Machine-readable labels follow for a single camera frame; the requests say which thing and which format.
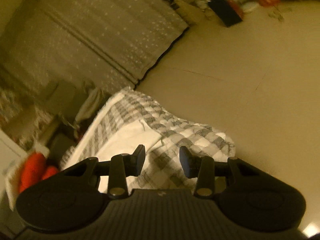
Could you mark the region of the white knit garment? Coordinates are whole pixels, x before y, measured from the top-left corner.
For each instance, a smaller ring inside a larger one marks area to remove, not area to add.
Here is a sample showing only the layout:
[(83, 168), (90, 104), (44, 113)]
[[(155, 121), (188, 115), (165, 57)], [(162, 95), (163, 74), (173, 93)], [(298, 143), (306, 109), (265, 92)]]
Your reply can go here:
[[(162, 135), (152, 129), (143, 119), (124, 125), (103, 145), (96, 157), (99, 161), (110, 161), (118, 154), (132, 154), (138, 145), (144, 145), (146, 154), (164, 145)], [(153, 189), (154, 183), (150, 178), (143, 178), (151, 159), (146, 157), (142, 174), (138, 177), (127, 178), (129, 191), (132, 189)]]

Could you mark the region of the grey white checkered bedspread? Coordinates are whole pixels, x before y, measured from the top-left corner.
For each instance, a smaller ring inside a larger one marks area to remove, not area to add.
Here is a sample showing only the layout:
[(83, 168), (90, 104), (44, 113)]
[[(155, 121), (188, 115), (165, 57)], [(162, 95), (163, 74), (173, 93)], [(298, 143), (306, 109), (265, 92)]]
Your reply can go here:
[(126, 87), (107, 100), (78, 145), (70, 147), (63, 155), (60, 167), (64, 170), (88, 157), (96, 157), (112, 135), (139, 119), (160, 133), (164, 143), (146, 154), (151, 164), (143, 178), (151, 179), (153, 189), (192, 189), (195, 186), (195, 180), (185, 177), (180, 164), (182, 146), (194, 155), (208, 155), (220, 162), (235, 156), (234, 142), (225, 133), (207, 124), (181, 119), (152, 97)]

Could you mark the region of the lower red puffy cushion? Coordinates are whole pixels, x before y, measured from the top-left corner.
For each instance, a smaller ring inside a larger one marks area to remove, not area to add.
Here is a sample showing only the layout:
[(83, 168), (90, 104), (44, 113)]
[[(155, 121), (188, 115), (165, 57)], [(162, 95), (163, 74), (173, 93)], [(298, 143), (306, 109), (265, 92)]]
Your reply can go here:
[(49, 177), (51, 176), (54, 176), (56, 175), (57, 173), (59, 173), (60, 170), (55, 167), (55, 166), (48, 166), (44, 172), (44, 174), (42, 175), (41, 177), (41, 180), (45, 180), (45, 179), (48, 179)]

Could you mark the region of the red puffy cushion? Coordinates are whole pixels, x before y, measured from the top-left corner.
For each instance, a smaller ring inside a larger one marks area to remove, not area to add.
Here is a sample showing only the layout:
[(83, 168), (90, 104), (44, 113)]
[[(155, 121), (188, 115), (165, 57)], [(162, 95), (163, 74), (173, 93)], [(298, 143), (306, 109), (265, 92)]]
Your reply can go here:
[(48, 179), (49, 177), (51, 176), (54, 176), (56, 175), (57, 173), (59, 173), (60, 170), (55, 167), (55, 166), (48, 166), (44, 172), (44, 174), (42, 175), (41, 177), (41, 180), (45, 180), (45, 179)]
[(34, 152), (28, 157), (20, 176), (19, 193), (41, 181), (47, 168), (46, 162), (42, 153)]

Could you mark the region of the white swivel office chair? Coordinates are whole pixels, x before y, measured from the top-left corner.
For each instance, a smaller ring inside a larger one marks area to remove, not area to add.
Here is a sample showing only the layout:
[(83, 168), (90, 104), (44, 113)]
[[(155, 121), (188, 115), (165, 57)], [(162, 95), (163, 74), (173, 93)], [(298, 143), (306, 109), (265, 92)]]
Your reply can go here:
[(83, 81), (80, 88), (72, 86), (63, 90), (62, 109), (58, 115), (69, 137), (79, 140), (83, 136), (83, 130), (97, 114), (104, 99), (104, 91), (89, 80)]

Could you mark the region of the upper red puffy cushion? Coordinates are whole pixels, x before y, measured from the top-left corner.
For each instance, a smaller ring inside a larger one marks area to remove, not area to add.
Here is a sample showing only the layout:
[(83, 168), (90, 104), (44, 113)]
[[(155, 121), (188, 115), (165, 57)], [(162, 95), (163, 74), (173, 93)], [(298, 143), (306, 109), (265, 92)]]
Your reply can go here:
[(34, 152), (28, 157), (20, 176), (19, 193), (41, 181), (47, 168), (46, 162), (42, 153)]

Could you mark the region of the white desk with clutter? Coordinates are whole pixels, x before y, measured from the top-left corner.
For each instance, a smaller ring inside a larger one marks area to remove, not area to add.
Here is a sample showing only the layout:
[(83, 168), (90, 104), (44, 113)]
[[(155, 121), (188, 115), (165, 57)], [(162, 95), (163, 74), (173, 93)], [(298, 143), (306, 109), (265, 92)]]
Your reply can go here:
[(60, 121), (44, 100), (23, 91), (1, 88), (1, 132), (25, 152), (48, 155), (48, 144)]

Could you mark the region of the cream pillow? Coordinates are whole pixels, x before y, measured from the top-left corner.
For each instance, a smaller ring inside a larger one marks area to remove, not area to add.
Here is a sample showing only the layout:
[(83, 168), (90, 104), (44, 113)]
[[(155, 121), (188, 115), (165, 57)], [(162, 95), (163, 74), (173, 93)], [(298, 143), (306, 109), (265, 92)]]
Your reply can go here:
[[(9, 207), (11, 211), (14, 211), (17, 198), (20, 195), (19, 185), (20, 185), (20, 176), (22, 173), (23, 165), (25, 161), (28, 159), (28, 157), (32, 155), (34, 152), (42, 153), (40, 151), (32, 151), (31, 153), (27, 154), (25, 157), (22, 157), (20, 160), (16, 161), (16, 163), (11, 168), (8, 169), (8, 172), (5, 175), (5, 191), (7, 193)], [(47, 161), (48, 152), (43, 155), (45, 156)]]

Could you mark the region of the grey star pattern curtain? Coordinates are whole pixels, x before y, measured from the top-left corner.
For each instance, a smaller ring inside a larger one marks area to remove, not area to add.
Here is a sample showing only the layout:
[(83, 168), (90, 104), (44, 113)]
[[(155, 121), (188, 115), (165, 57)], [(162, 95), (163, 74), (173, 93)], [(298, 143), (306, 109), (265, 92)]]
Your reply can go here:
[(163, 0), (21, 0), (1, 19), (1, 69), (33, 93), (134, 87), (188, 27)]

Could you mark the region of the black bag on floor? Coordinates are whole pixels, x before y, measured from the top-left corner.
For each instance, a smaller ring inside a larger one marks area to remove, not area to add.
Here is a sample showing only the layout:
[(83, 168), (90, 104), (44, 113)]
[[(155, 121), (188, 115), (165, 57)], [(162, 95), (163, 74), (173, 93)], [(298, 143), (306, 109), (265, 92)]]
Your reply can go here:
[(235, 0), (208, 0), (207, 4), (228, 28), (244, 19), (244, 12)]

